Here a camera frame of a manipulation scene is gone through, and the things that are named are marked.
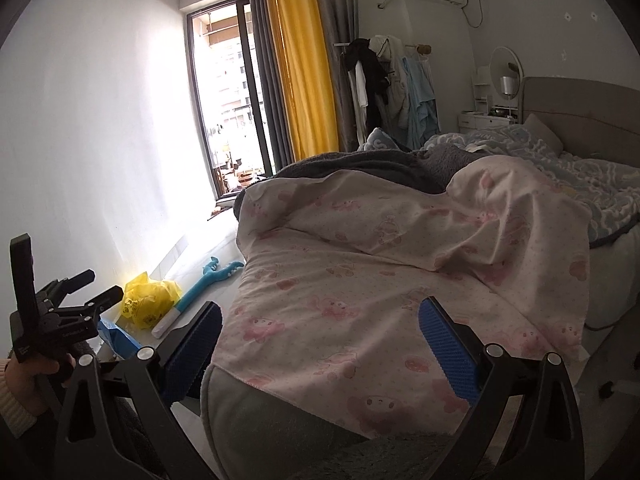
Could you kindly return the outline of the cream knit sleeve forearm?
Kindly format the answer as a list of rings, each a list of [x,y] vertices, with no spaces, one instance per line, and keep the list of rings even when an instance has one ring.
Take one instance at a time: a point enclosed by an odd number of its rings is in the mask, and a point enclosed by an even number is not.
[[[0,412],[6,428],[14,439],[21,437],[31,426],[35,425],[36,418],[30,414],[10,391],[6,382],[6,367],[9,359],[1,360],[0,370]]]

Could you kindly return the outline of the person's left hand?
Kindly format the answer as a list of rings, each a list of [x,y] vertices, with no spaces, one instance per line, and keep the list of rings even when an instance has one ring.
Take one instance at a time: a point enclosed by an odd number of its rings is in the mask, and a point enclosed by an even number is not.
[[[47,411],[48,404],[37,387],[36,379],[54,375],[59,369],[60,363],[46,356],[32,356],[24,362],[11,358],[4,369],[4,378],[9,392],[21,407],[38,417]]]

